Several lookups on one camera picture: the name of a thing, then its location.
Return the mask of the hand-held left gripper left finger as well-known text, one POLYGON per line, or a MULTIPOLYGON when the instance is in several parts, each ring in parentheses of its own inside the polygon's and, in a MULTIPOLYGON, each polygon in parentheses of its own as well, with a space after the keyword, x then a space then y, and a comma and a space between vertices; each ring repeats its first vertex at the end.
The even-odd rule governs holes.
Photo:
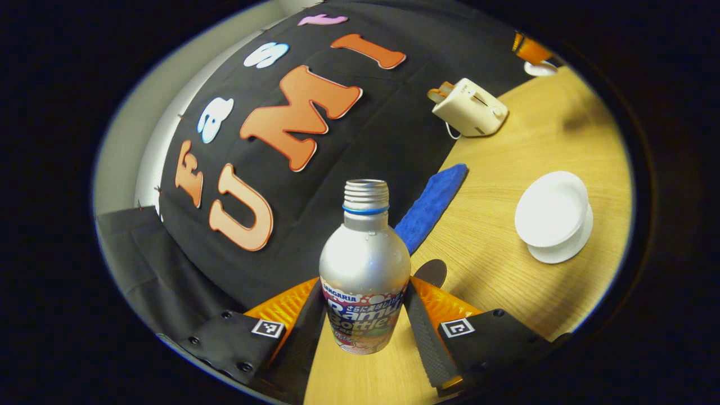
POLYGON ((222 311, 180 346, 244 389, 301 403, 326 315, 323 302, 321 282, 313 278, 245 313, 222 311))

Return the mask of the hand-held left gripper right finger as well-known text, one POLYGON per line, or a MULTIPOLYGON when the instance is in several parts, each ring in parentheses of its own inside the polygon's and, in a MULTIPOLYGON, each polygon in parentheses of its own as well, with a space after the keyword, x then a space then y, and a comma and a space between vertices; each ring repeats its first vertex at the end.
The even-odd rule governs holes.
POLYGON ((422 366, 438 394, 488 390, 563 343, 550 341, 502 308, 480 311, 443 290, 442 275, 411 277, 404 307, 422 366))

